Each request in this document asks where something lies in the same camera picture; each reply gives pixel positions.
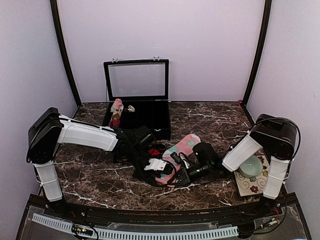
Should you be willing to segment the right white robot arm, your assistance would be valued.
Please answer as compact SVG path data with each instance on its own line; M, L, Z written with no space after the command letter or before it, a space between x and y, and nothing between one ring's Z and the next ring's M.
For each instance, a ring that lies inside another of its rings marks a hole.
M173 152L170 157L180 166L167 181L170 186L186 186L209 173L223 178L235 172L259 151L269 156L269 173L262 195L264 199L255 205L255 213L266 217L275 208L275 200L289 177L290 167L301 144L298 125L284 117L261 114L251 129L220 158L211 144L200 142L191 147L198 163L187 167L187 155Z

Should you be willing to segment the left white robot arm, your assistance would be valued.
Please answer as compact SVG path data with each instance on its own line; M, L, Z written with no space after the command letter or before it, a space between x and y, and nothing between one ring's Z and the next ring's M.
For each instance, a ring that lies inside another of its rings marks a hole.
M26 161L32 163L43 187L51 210L60 218L67 218L70 206L62 199L63 193L54 166L54 157L60 144L74 144L112 152L117 159L135 164L148 154L149 145L156 139L142 126L136 130L99 126L69 118L55 107L48 108L28 130Z

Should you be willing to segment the pink patterned sock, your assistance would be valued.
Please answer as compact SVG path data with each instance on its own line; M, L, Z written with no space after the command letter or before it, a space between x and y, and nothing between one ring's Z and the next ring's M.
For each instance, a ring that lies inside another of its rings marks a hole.
M200 142L201 142L201 139L199 136L195 134L188 134L176 145L167 149L162 155L162 160L172 163L176 171L179 171L181 168L181 165L175 162L175 160L171 157L171 154L184 153L188 157L193 153L193 147ZM157 183L161 185L165 185L174 176L174 174L175 174L174 170L172 170L170 174L161 173L160 177L156 177L155 180Z

